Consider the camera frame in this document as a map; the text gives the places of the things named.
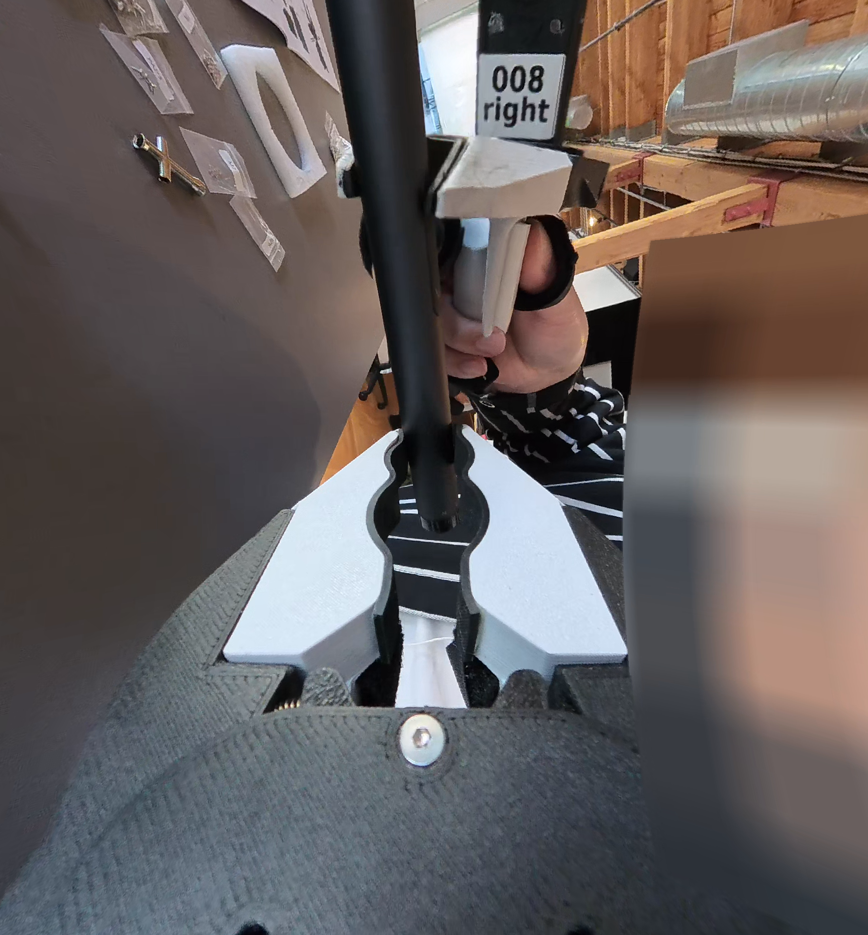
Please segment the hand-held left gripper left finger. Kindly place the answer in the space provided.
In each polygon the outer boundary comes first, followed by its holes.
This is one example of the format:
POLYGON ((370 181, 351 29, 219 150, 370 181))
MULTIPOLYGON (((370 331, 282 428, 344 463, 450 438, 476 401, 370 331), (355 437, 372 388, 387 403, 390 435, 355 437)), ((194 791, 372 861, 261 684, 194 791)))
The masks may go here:
POLYGON ((391 431, 300 500, 223 649, 231 663, 366 669, 390 576, 372 518, 393 478, 391 431))

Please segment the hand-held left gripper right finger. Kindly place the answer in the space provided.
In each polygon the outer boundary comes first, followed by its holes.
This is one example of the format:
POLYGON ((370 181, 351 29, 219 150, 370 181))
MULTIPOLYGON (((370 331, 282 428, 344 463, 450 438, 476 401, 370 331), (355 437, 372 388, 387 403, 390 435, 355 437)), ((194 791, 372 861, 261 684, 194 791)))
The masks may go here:
POLYGON ((487 514, 468 556, 474 656, 488 669, 622 663, 626 642, 557 497, 470 427, 461 432, 487 514))

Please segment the black electric screwdriver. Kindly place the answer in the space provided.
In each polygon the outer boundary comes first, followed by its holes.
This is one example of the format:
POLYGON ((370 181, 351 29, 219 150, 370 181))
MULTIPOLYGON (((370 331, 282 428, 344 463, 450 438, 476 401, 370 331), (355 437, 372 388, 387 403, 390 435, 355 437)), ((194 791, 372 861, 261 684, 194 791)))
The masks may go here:
POLYGON ((424 528, 450 531, 459 494, 415 7, 325 4, 359 171, 374 278, 396 384, 403 449, 424 528))

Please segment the person's right forearm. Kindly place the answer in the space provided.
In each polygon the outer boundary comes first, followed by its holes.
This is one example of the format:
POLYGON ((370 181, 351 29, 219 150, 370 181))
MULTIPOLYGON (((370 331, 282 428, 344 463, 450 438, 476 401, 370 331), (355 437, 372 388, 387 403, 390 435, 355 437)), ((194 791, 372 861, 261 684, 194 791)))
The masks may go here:
POLYGON ((498 451, 622 550, 627 427, 619 391, 581 370, 534 393, 500 392, 484 379, 457 388, 498 451))

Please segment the person's right hand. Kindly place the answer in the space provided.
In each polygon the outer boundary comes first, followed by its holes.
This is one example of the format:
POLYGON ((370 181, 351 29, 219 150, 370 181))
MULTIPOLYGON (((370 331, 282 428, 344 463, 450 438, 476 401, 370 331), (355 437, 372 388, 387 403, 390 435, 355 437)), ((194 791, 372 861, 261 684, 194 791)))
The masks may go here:
POLYGON ((569 379, 583 364, 588 323, 572 279, 576 253, 557 215, 529 221, 518 298, 533 309, 513 312, 509 327, 488 337, 453 304, 452 273, 440 274, 440 328, 447 374, 474 380, 498 368, 500 393, 536 393, 569 379))

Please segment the clear plastic parts bag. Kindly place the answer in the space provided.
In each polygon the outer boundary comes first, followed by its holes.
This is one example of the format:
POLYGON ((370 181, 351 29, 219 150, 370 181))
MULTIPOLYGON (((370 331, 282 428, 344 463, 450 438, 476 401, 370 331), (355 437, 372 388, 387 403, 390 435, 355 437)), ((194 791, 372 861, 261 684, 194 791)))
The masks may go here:
POLYGON ((277 272, 283 264, 285 250, 256 207, 255 199, 237 193, 230 199, 230 207, 237 214, 271 268, 277 272))
POLYGON ((235 146, 183 127, 180 130, 211 193, 256 198, 252 178, 235 146))
POLYGON ((167 34, 164 18, 154 1, 109 1, 124 33, 131 39, 167 34))
POLYGON ((207 32, 189 1, 165 2, 170 13, 181 27, 194 54, 203 66, 214 87, 220 89, 227 77, 227 71, 216 48, 211 43, 207 32))
POLYGON ((104 24, 101 34, 162 115, 192 115, 194 109, 160 44, 150 37, 128 37, 104 24))

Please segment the person's striped shirt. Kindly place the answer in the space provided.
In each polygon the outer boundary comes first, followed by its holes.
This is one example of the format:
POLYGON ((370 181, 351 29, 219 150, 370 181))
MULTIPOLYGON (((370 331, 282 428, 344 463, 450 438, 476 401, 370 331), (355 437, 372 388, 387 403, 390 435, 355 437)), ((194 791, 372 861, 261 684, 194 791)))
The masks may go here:
POLYGON ((400 519, 386 543, 398 604, 419 614, 455 619, 461 558, 475 538, 475 513, 461 508, 452 530, 434 534, 420 521, 414 486, 401 486, 398 498, 400 519))

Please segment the printed paper sheet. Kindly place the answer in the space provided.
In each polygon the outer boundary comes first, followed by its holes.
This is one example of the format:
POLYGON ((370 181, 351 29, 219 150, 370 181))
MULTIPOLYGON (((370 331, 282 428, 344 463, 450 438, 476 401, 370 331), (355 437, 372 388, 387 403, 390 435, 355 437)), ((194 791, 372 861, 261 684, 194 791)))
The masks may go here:
POLYGON ((333 46, 323 35, 312 1, 244 1, 246 6, 274 24, 288 49, 336 92, 340 85, 334 68, 333 46))

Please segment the wooden ceiling beam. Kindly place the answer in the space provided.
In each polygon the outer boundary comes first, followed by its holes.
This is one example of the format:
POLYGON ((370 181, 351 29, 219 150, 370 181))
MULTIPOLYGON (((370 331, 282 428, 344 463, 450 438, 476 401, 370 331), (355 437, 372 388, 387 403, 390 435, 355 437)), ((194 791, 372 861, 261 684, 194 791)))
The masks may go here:
POLYGON ((769 191, 769 183, 750 182, 577 240, 573 243, 576 273, 644 256, 657 240, 707 236, 757 224, 767 213, 769 191))

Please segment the metal cross wrench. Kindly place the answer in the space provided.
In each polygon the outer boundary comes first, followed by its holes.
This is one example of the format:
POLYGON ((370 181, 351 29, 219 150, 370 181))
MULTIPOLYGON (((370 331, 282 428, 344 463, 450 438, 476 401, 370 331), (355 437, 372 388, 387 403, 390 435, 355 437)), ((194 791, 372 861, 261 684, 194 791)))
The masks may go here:
POLYGON ((174 180, 178 180, 198 196, 208 193, 208 187, 202 179, 194 176, 172 158, 168 143, 162 135, 151 138, 145 134, 135 134, 132 138, 132 147, 154 159, 159 181, 171 184, 174 180))

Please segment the white foam frame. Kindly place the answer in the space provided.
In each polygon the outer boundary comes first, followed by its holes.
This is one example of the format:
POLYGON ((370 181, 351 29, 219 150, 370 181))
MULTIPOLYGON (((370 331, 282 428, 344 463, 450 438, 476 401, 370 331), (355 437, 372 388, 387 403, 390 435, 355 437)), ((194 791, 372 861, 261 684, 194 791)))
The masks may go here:
POLYGON ((234 44, 222 49, 220 56, 285 191, 290 198, 300 196, 323 179, 326 169, 276 51, 234 44), (300 166, 288 155, 274 131, 259 78, 272 91, 290 123, 301 157, 300 166))

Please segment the silver air duct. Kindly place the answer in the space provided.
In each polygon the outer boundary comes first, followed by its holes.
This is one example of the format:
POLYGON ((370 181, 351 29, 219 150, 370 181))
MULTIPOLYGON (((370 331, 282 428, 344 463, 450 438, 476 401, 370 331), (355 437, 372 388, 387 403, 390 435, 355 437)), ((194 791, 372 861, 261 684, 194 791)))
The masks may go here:
POLYGON ((868 33, 808 46, 809 28, 800 20, 687 64, 666 101, 663 139, 868 145, 868 33))

